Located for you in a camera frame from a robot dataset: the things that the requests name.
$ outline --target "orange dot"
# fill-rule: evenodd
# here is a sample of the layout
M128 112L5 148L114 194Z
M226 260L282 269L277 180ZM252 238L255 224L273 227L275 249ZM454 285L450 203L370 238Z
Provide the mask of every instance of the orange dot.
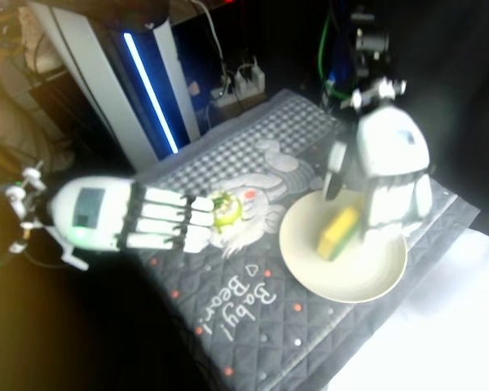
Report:
M244 197L247 200L251 200L252 198L255 198L256 192L255 190L247 190L244 192Z

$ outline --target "blue light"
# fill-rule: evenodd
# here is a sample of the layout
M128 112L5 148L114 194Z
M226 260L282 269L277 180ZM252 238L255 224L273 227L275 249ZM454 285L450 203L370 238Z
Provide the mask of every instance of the blue light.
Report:
M161 110L160 103L157 101L156 93L154 92L154 89L152 88L152 84L148 79L147 71L143 66L143 61L141 60L141 57L139 57L138 48L134 43L134 39L132 39L132 35L130 35L129 33L124 33L123 38L125 39L125 42L129 47L130 55L132 55L132 59L136 64L136 68L138 69L139 76L143 81L145 90L147 91L148 97L150 98L152 106L154 107L154 111L157 114L157 118L160 120L161 127L163 128L163 131L165 131L165 136L167 141L169 142L170 148L172 149L173 153L178 153L178 147L176 146L174 137L172 137L172 133L170 132L169 124L166 123L166 119L165 116L163 115L163 111Z

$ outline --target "gray quilted mat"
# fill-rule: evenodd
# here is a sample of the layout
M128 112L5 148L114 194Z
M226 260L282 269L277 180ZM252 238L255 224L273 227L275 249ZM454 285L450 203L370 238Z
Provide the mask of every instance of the gray quilted mat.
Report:
M226 388L323 387L478 213L433 182L434 212L407 238L406 274L390 294L346 305L307 291L284 265L278 231L289 206L322 187L340 126L306 99L282 92L140 178L194 194L226 190L243 203L245 221L215 231L200 254L139 254ZM355 168L348 179L359 187Z

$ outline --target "sponge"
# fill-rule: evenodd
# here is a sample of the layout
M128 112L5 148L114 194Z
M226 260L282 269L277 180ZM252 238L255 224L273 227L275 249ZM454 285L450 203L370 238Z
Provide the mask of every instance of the sponge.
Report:
M360 227L360 212L352 207L341 210L320 234L317 253L333 260L341 253Z

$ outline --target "beige plate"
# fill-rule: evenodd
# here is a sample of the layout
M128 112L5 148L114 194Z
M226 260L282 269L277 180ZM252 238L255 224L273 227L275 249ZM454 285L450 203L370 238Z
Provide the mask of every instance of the beige plate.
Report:
M293 276L313 293L342 303L384 296L402 278L408 261L401 235L389 239L379 233L367 235L364 242L357 234L333 261L317 254L320 232L340 209L359 198L348 190L329 202L321 191L308 194L289 209L280 228L280 251Z

